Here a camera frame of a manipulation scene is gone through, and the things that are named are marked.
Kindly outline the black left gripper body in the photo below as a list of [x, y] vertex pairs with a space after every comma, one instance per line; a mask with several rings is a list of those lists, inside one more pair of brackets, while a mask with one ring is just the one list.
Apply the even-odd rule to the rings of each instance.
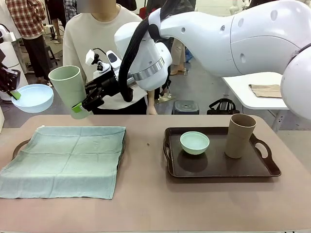
[[10, 92], [16, 90], [19, 85], [20, 71], [15, 69], [0, 69], [0, 90]]

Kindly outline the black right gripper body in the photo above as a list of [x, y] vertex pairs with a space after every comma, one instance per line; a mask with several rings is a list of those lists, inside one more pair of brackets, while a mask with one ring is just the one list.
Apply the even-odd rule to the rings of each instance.
[[97, 82], [100, 97], [112, 97], [120, 93], [119, 82], [117, 81], [114, 72], [102, 74], [100, 77], [97, 78]]

